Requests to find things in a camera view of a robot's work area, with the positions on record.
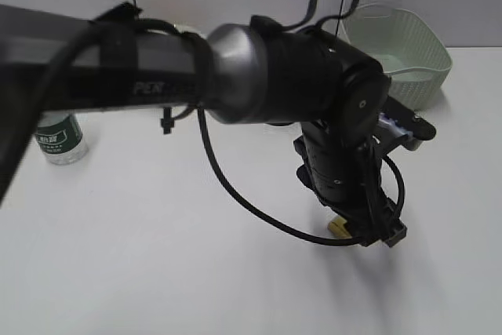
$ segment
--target robotic arm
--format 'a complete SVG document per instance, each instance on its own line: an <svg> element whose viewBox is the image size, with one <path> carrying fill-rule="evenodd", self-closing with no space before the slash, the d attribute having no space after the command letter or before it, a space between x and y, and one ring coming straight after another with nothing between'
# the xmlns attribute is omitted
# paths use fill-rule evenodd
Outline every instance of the robotic arm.
<svg viewBox="0 0 502 335"><path fill-rule="evenodd" d="M317 5L310 0L298 24L253 16L249 26L225 24L207 40L140 19L129 4L91 22L0 5L0 199L43 111L162 107L171 133L197 110L216 177L247 210L310 242L393 246L406 236L404 183L387 154L417 149L435 129L387 95L391 80L376 60L322 30L357 4L305 27ZM177 105L187 108L173 117ZM343 239L292 229L247 202L217 164L204 110L223 123L301 122L297 176L341 216ZM382 161L396 175L396 203L380 187Z"/></svg>

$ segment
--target white table surface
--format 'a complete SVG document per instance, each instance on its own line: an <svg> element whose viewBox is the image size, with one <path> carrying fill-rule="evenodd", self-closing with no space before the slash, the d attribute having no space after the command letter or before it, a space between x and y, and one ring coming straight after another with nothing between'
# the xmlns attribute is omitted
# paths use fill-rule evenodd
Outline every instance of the white table surface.
<svg viewBox="0 0 502 335"><path fill-rule="evenodd" d="M164 137L160 111L80 115L91 150L72 166L32 144L0 210L0 333L498 333L502 49L450 52L424 112L438 136L393 153L409 227L394 249L254 218L214 178L195 117ZM333 215L295 177L297 129L209 126L244 196L328 235Z"/></svg>

